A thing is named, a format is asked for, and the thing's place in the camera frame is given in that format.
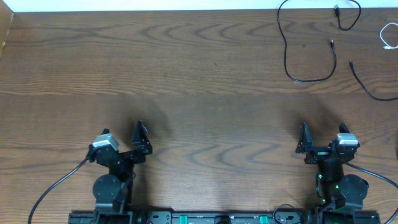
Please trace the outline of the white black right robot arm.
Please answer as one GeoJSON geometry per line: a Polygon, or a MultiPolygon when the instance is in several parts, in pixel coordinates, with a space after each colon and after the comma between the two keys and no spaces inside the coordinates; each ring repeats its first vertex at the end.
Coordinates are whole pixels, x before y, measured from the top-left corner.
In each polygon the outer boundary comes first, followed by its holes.
{"type": "Polygon", "coordinates": [[[345,124],[327,146],[314,146],[307,123],[301,125],[300,138],[295,152],[304,154],[306,164],[318,167],[316,176],[317,197],[322,204],[302,218],[303,223],[380,223],[376,211],[363,210],[363,200],[369,184],[358,175],[345,174],[343,164],[354,159],[360,147],[357,137],[345,124]]]}

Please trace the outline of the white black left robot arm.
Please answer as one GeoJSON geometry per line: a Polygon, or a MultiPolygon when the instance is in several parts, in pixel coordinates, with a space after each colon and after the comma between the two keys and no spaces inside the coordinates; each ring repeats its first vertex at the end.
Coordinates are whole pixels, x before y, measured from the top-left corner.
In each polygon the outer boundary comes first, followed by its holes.
{"type": "Polygon", "coordinates": [[[119,143],[110,130],[104,129],[89,145],[90,163],[107,167],[109,172],[98,177],[93,185],[96,199],[92,223],[144,223],[146,217],[131,208],[131,194],[135,178],[134,166],[152,154],[147,129],[138,121],[132,135],[135,149],[119,152],[119,143]]]}

